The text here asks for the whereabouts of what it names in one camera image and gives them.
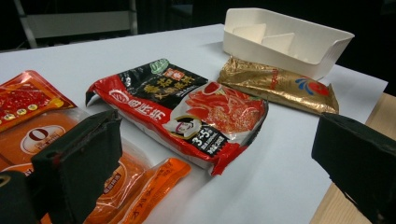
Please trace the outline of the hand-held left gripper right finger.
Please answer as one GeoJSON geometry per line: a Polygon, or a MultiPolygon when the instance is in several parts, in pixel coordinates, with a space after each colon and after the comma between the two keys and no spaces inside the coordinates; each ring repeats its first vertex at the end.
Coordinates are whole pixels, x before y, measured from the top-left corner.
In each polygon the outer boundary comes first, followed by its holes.
{"type": "Polygon", "coordinates": [[[311,157],[372,224],[396,224],[396,141],[348,117],[319,117],[311,157]]]}

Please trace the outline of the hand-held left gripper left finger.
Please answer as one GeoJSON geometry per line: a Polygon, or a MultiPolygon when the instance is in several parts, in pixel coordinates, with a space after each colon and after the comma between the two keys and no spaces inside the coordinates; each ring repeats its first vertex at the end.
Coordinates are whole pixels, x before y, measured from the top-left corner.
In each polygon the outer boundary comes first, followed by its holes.
{"type": "Polygon", "coordinates": [[[30,181],[38,214],[52,224],[82,224],[122,155],[115,109],[85,118],[32,158],[30,181]]]}

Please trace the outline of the orange clear pods packet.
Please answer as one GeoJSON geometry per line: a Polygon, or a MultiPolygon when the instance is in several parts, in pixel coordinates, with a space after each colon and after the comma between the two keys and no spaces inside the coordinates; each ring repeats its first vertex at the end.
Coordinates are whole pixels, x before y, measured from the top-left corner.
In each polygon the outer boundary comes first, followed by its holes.
{"type": "MultiPolygon", "coordinates": [[[[38,214],[32,158],[89,116],[78,108],[48,111],[0,133],[0,224],[52,224],[49,215],[38,214]]],[[[142,224],[191,170],[176,158],[150,165],[140,150],[120,140],[119,167],[82,224],[142,224]]]]}

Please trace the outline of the red chili sauce packet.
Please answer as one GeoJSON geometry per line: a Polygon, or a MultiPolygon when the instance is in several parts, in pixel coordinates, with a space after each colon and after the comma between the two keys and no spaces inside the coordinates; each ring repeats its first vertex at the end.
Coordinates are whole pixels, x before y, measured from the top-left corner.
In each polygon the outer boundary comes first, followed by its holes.
{"type": "Polygon", "coordinates": [[[0,133],[45,112],[76,105],[34,70],[0,85],[0,133]]]}

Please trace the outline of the gold foil packet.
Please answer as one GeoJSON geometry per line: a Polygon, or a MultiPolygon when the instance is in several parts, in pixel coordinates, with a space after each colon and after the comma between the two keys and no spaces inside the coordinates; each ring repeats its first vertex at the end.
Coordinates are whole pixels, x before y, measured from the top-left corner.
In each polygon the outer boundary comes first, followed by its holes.
{"type": "Polygon", "coordinates": [[[305,112],[339,113],[332,85],[261,63],[230,57],[218,82],[235,90],[305,112]]]}

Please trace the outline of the red and black soup packet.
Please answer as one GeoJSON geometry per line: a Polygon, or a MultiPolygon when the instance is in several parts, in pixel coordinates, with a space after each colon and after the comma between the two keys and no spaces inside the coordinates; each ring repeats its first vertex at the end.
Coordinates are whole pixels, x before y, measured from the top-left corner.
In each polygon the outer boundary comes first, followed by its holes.
{"type": "Polygon", "coordinates": [[[263,99],[233,90],[159,59],[101,78],[86,91],[118,109],[181,157],[220,175],[257,136],[263,99]]]}

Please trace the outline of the white plastic bin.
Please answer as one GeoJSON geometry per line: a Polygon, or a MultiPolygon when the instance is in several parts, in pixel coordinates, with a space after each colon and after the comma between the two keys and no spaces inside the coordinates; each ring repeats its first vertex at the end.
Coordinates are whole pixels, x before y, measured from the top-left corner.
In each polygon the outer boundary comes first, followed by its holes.
{"type": "Polygon", "coordinates": [[[262,8],[231,8],[226,13],[223,50],[320,79],[327,76],[354,35],[350,32],[262,8]]]}

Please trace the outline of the white table sheet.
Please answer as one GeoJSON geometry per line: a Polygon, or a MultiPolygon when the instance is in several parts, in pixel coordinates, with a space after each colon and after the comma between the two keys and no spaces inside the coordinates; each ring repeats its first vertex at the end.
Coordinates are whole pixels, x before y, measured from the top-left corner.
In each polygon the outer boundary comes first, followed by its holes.
{"type": "MultiPolygon", "coordinates": [[[[102,78],[166,58],[214,80],[228,59],[220,24],[64,46],[0,52],[0,84],[35,70],[79,108],[102,78]]],[[[312,159],[318,117],[271,104],[255,141],[221,175],[192,166],[145,224],[309,224],[331,180],[312,159]]]]}

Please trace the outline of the grey metal stand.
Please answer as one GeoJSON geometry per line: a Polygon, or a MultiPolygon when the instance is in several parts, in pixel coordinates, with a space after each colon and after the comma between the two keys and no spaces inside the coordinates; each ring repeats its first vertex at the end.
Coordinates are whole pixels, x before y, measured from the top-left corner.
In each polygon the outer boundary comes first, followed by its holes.
{"type": "Polygon", "coordinates": [[[137,34],[135,0],[127,0],[128,9],[121,11],[26,14],[21,0],[13,0],[21,26],[32,49],[37,39],[70,35],[90,35],[128,31],[137,34]]]}

